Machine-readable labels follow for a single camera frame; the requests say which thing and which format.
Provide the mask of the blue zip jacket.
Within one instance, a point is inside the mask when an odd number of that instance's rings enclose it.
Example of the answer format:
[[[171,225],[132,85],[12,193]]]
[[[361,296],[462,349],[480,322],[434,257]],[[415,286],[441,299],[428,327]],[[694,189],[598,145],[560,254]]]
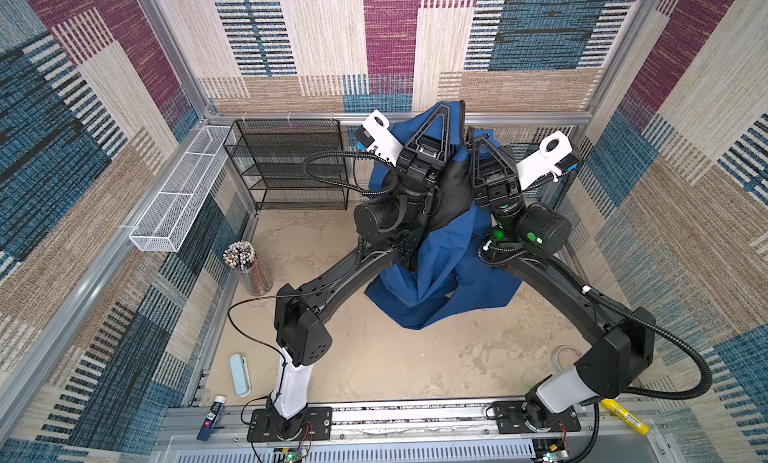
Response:
[[[491,214],[474,201],[470,155],[463,145],[465,108],[448,104],[449,144],[456,151],[440,175],[440,201],[417,253],[379,273],[365,295],[400,326],[420,330],[452,315],[505,307],[522,280],[477,256]]]

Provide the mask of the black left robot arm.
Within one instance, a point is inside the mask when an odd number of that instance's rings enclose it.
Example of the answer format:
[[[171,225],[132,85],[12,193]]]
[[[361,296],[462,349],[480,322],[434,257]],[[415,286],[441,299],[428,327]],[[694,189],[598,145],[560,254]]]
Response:
[[[304,160],[306,174],[326,158],[372,159],[387,173],[380,188],[360,192],[366,199],[354,209],[356,248],[315,279],[299,288],[286,284],[276,294],[273,348],[281,364],[265,407],[249,420],[248,442],[295,441],[313,430],[328,438],[331,409],[312,410],[307,399],[313,366],[332,344],[326,324],[360,287],[417,251],[442,197],[439,180],[458,150],[464,119],[462,101],[438,102],[397,126],[375,110],[355,132],[357,150]]]

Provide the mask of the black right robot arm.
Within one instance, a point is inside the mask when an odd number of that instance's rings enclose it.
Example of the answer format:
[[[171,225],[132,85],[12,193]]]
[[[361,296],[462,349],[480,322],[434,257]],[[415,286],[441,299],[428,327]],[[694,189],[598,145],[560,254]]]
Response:
[[[484,264],[503,269],[535,289],[580,332],[590,349],[574,364],[537,383],[525,395],[521,413],[533,432],[546,432],[576,405],[597,404],[622,393],[681,401],[706,394],[713,374],[705,358],[656,323],[647,309],[630,309],[595,289],[557,257],[571,222],[542,203],[526,203],[524,192],[555,180],[580,164],[568,138],[555,132],[538,153],[517,163],[487,133],[467,144],[469,178],[477,205],[494,226],[477,250]],[[650,367],[656,338],[686,354],[700,377],[689,389],[663,391],[634,386]]]

